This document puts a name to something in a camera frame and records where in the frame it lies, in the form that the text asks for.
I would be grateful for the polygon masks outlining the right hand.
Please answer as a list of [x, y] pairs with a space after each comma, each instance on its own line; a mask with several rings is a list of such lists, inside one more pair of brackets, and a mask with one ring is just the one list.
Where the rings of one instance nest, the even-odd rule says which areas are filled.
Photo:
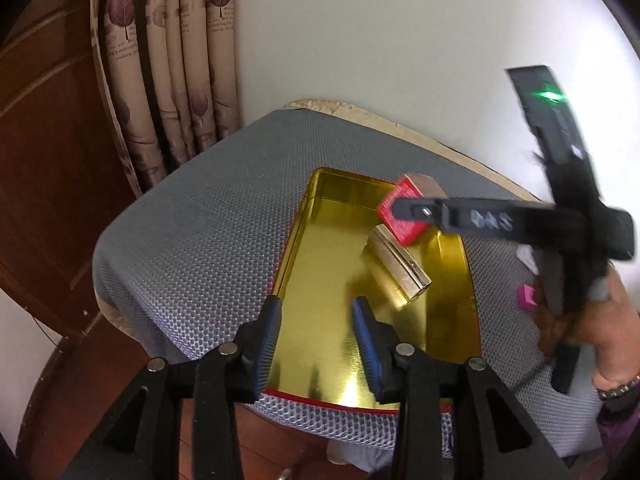
[[639, 312], [631, 304], [620, 274], [608, 267], [608, 301], [587, 302], [577, 316], [554, 315], [547, 306], [541, 282], [535, 284], [534, 314], [538, 347], [550, 356], [556, 345], [590, 346], [596, 350], [597, 371], [592, 382], [612, 390], [639, 376]]

